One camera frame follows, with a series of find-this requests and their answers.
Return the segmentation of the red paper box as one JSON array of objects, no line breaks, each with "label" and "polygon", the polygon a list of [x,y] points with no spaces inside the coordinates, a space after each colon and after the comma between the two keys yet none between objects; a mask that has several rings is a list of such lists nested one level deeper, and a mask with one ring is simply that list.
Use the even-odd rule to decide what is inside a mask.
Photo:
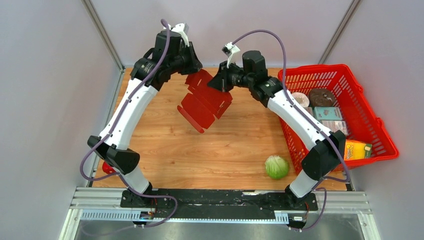
[{"label": "red paper box", "polygon": [[207,85],[212,78],[204,69],[188,75],[185,84],[189,93],[177,106],[178,112],[201,134],[222,117],[233,100],[229,92]]}]

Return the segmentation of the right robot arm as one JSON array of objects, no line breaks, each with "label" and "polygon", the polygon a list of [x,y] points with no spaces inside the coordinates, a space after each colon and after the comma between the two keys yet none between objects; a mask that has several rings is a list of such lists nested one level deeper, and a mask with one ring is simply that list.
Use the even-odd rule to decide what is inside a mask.
[{"label": "right robot arm", "polygon": [[243,53],[241,67],[222,62],[207,86],[223,93],[233,87],[247,88],[252,97],[278,115],[307,148],[300,173],[285,189],[285,203],[289,208],[299,209],[305,203],[305,196],[342,163],[345,134],[322,125],[295,100],[281,80],[270,76],[260,51]]}]

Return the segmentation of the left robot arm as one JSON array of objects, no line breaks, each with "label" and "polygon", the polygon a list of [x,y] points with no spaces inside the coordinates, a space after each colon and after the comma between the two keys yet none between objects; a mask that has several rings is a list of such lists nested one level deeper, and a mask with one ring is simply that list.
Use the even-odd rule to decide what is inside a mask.
[{"label": "left robot arm", "polygon": [[151,100],[172,74],[189,75],[203,67],[185,30],[174,27],[156,35],[155,45],[135,64],[125,94],[107,126],[91,135],[90,152],[104,160],[134,193],[140,207],[153,201],[151,183],[139,168],[140,154],[129,148],[131,137]]}]

